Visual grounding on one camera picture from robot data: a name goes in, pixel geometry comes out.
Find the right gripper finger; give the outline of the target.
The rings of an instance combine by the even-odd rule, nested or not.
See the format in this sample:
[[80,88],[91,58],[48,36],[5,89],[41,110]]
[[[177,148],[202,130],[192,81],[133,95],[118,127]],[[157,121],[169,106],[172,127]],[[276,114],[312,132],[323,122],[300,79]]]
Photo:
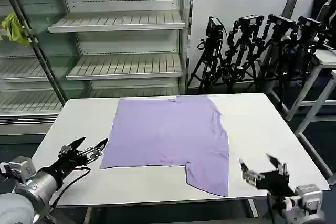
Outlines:
[[242,171],[242,178],[251,185],[256,185],[257,182],[264,179],[264,175],[259,174],[253,170],[248,169],[247,165],[242,159],[239,159],[240,169]]
[[280,175],[285,176],[285,177],[289,176],[287,163],[281,163],[277,158],[271,156],[268,153],[266,155],[269,161],[271,162],[271,164],[275,167],[276,171]]

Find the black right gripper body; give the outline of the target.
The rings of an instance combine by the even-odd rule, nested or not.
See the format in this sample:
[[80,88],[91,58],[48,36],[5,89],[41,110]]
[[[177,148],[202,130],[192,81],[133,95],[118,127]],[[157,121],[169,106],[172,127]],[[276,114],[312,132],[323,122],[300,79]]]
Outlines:
[[261,173],[261,179],[256,181],[256,188],[267,190],[273,196],[294,196],[289,187],[289,174],[279,174],[277,170]]

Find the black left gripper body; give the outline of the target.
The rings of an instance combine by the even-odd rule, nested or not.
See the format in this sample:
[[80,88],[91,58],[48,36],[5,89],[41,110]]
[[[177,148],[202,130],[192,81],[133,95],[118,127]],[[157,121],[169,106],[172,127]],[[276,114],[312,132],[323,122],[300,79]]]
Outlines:
[[62,185],[64,179],[78,166],[86,166],[88,158],[80,155],[79,152],[59,154],[58,159],[49,167],[43,167],[39,171],[45,172],[53,177],[57,185]]

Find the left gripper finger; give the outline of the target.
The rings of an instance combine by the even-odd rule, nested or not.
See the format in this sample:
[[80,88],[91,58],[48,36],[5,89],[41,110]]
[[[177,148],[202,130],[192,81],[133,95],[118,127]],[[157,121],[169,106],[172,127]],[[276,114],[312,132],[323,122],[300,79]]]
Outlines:
[[82,142],[85,140],[85,137],[81,137],[77,140],[74,140],[72,143],[68,144],[68,145],[64,145],[60,151],[59,151],[59,155],[60,156],[66,156],[66,155],[70,155],[72,153],[74,153],[76,151],[76,149],[82,144]]
[[78,154],[81,157],[84,157],[86,160],[86,164],[90,164],[96,161],[101,155],[102,151],[105,149],[108,139],[104,139],[99,142],[96,146],[87,148],[84,151],[80,151]]

